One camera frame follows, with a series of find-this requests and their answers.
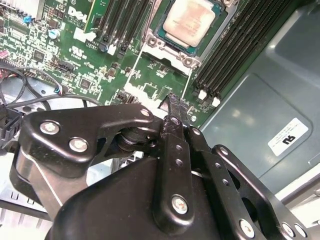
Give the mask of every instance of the green circuit board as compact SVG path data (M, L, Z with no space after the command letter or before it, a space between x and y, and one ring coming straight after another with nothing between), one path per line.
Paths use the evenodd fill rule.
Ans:
M154 12L156 21L166 11L164 2L170 1L158 1L157 11ZM238 3L237 12L246 2L243 0ZM142 104L146 104L146 107L156 107L168 93L181 96L187 84L187 75L177 71L166 61L144 53L139 57L142 48L142 28L148 19L147 13L144 14L138 33L135 34L123 58L117 57L117 54L102 52L97 41L99 36L91 39L97 27L95 22L98 18L101 20L108 3L109 0L47 0L42 19L30 23L23 23L23 16L16 11L2 8L0 50L10 52L9 57L3 61L13 66L43 69L66 86L71 93L92 97L104 105L120 104L117 95L123 90L130 94L134 92L133 95L138 97L143 96ZM208 44L228 15L225 7L220 5L221 15L216 16L207 38L203 39L205 44ZM58 29L57 39L48 36L51 29ZM55 59L73 65L74 70L59 70ZM200 127L215 108L193 94L192 83L191 78L184 98L189 106L188 116L191 123Z

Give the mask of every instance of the black cable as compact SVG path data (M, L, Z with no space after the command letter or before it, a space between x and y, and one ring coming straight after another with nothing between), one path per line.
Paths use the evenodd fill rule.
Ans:
M3 82L3 79L0 79L0 99L2 101L2 104L7 105L7 101L6 101L5 95L2 92L2 82Z
M39 103L39 102L43 102L43 101L48 101L48 100L52 100L52 99L59 99L59 98L70 98L70 99L81 99L81 100L85 100L88 101L90 103L96 104L98 106L103 106L103 104L91 97L88 96L81 96L81 95L74 95L74 94L70 94L70 93L66 93L63 96L54 94L54 95L49 95L49 96L43 96L37 99L32 99L32 100L28 100L28 101L22 101L22 102L17 102L17 103L9 103L7 106L10 108L19 108L19 107L23 107L23 106L27 106L27 105L31 105L31 104L35 104L35 103Z
M27 77L22 72L14 69L14 68L11 68L11 67L0 66L0 69L10 71L10 72L15 73L15 74L17 74L17 75L19 75L21 77L20 79L22 80L22 88L21 88L20 92L18 93L18 95L16 96L15 100L13 100L10 103L10 104L14 104L22 97L22 95L24 94L24 92L26 90Z
M83 107L84 107L84 108L87 108L87 107L88 107L88 104L87 104L87 101L86 101L86 100L82 100L82 103L83 103Z

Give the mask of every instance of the black ram slot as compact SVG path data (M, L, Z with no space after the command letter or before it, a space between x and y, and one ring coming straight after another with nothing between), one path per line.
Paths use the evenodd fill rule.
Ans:
M136 15L135 19L133 20L133 23L132 25L130 26L129 28L129 31L127 32L124 40L123 40L123 44L121 46L121 50L122 51L126 51L132 38L134 37L135 35L135 32L137 31L137 28L144 16L144 13L146 11L146 9L148 8L148 4L149 4L149 0L142 0L142 4L140 4L140 9L138 10L138 14Z
M229 47L229 45L232 44L232 42L235 39L235 36L240 31L240 26L248 20L248 16L252 17L252 13L260 4L262 0L251 0L249 1L244 9L241 11L239 17L236 19L235 23L231 26L230 30L227 32L226 37L219 43L219 46L214 51L213 55L209 58L207 63L204 65L204 67L201 69L200 73L198 74L198 77L196 81L199 84L202 84L203 81L207 78L207 76L210 74L210 70L215 66L213 63L219 56L222 55L223 51Z
M261 25L265 23L267 17L265 13L277 5L277 1L272 0L266 1L265 3L267 5L262 5L256 12L253 12L252 15L254 15L255 19L252 19L246 27L242 28L243 30L240 32L240 34L237 35L237 44L235 44L233 47L227 48L222 53L222 57L216 60L216 65L211 70L210 75L204 79L206 86L211 90L214 89L214 86L217 83L217 76L223 70L228 69L230 67L230 62L237 58L238 55L235 55L235 53L237 52L238 48L242 46L248 46L248 41L255 37L253 32L255 30L261 30L261 28L259 28L259 24Z
M124 37L124 34L128 28L128 25L130 23L130 20L132 19L135 9L138 7L140 4L140 0L130 0L128 5L127 5L127 11L124 14L124 17L122 18L122 21L120 23L120 27L118 28L118 31L116 33L115 39L118 39L119 42L121 42L122 38Z
M104 34L104 38L106 38L106 42L109 44L113 39L113 34L117 28L117 25L120 21L121 15L125 9L128 0L120 0L118 5L114 10L114 15L111 19L110 25L107 27L106 32Z
M252 51L261 44L261 41L264 39L266 34L268 33L268 30L277 22L277 20L281 17L281 15L286 10L286 7L290 1L286 1L286 4L283 4L281 8L279 8L279 13L277 14L277 17L271 18L271 21L264 27L263 31L261 31L260 36L254 40L254 42L251 44L250 48L245 48L241 54L240 60L232 66L229 70L229 72L225 75L225 77L220 81L220 85L215 87L215 91L220 93L232 80L232 78L235 76L237 71L241 68L241 66L246 62L246 60L250 57Z
M118 0L110 0L111 2L109 3L108 5L108 8L106 9L106 13L105 15L103 16L103 19L100 23L100 27L101 27L101 31L102 32L105 32L109 26L109 20L111 19L112 17L112 13L114 13L113 9L114 9L114 6L116 5L116 2Z
M196 78L196 88L217 96L251 56L290 0L251 1Z

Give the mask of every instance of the capacitor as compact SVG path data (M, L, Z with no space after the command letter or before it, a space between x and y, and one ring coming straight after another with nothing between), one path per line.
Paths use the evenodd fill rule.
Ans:
M48 32L48 36L52 40L56 40L60 37L60 31L58 29L51 29Z

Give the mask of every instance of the chip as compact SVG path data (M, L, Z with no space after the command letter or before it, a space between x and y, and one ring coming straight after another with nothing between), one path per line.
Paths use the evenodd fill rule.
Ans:
M197 47L216 18L208 0L176 0L163 29L165 37L184 48Z
M36 60L37 62L42 63L45 60L45 54L37 49L34 50L33 53L33 59Z
M50 19L49 21L49 27L53 28L53 29L56 29L58 26L59 26L59 22L57 22L56 20L54 19Z
M89 89L90 88L90 85L91 85L91 82L85 78L82 78L81 79L81 83L80 83L80 86L83 88L83 89Z

